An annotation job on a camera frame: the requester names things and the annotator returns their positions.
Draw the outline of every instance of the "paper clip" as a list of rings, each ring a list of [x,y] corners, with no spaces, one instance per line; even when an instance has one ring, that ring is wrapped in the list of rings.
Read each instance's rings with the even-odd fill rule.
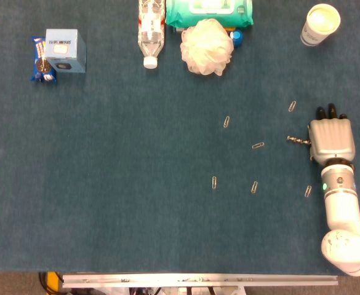
[[[295,107],[296,107],[296,101],[294,100],[294,101],[290,104],[288,111],[289,111],[289,112],[293,112],[293,111],[295,110]]]
[[[212,177],[212,189],[216,189],[217,188],[217,177],[213,176]]]
[[[256,194],[257,190],[258,190],[258,182],[254,181],[254,184],[252,185],[252,188],[251,188],[251,193]]]
[[[265,143],[264,143],[264,142],[254,144],[254,145],[252,146],[252,149],[258,149],[258,148],[261,148],[262,146],[265,146]]]
[[[312,190],[313,190],[313,187],[312,187],[312,186],[307,186],[307,188],[306,188],[306,190],[305,190],[304,196],[305,196],[306,198],[308,198],[308,197],[310,196]]]
[[[223,128],[228,128],[229,122],[230,122],[230,117],[227,116],[227,117],[225,118],[224,123],[223,123]]]

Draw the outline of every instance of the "white bottle cap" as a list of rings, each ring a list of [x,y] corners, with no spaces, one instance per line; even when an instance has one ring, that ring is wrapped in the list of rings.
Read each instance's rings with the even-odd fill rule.
[[[145,57],[144,67],[147,69],[155,69],[158,66],[158,59],[156,57]]]

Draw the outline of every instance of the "snack package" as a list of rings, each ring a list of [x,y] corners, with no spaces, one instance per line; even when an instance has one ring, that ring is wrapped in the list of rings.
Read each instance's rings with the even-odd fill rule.
[[[44,57],[45,37],[32,37],[34,43],[34,64],[31,81],[56,82],[57,73]]]
[[[206,18],[214,18],[224,27],[253,25],[252,0],[166,0],[170,26],[187,28]]]

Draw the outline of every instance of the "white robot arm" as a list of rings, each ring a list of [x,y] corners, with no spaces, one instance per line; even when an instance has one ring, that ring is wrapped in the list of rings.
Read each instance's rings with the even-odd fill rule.
[[[311,159],[322,165],[322,188],[327,225],[331,232],[322,240],[322,254],[348,275],[360,276],[360,210],[354,166],[355,146],[351,122],[345,114],[337,118],[329,104],[329,118],[322,107],[310,122],[310,140],[288,136],[289,141],[311,145]]]

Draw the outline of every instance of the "paper cup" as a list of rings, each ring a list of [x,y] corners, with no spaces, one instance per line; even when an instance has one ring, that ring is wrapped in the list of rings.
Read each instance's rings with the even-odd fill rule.
[[[331,5],[315,5],[307,14],[300,39],[307,46],[317,46],[340,26],[340,14]]]

